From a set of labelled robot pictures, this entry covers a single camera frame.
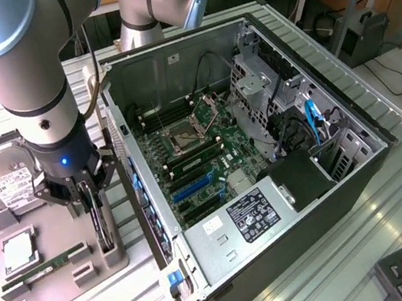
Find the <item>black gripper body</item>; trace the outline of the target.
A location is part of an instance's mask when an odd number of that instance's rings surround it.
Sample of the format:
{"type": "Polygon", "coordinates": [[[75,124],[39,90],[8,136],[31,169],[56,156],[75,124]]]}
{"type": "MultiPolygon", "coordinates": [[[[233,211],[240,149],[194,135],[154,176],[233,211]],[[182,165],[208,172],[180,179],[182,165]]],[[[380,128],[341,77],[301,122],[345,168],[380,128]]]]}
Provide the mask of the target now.
{"type": "Polygon", "coordinates": [[[100,160],[96,145],[88,136],[83,115],[77,116],[72,130],[57,143],[42,145],[26,141],[26,144],[50,177],[73,177],[86,167],[94,172],[100,160]]]}

